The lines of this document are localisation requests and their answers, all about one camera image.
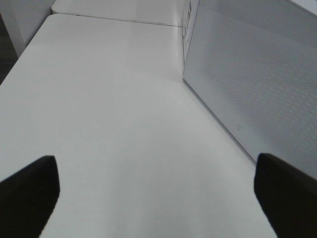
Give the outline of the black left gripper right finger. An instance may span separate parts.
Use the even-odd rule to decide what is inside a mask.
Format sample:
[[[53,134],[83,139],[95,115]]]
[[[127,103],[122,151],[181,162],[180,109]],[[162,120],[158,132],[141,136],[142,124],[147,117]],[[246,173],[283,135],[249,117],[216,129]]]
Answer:
[[[317,236],[317,181],[282,159],[261,153],[254,193],[279,238]]]

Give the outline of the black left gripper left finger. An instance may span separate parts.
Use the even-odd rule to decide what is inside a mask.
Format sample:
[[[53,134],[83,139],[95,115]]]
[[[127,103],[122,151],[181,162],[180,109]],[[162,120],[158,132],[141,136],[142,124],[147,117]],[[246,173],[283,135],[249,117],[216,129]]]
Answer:
[[[0,182],[0,236],[38,238],[60,195],[56,159],[43,156]]]

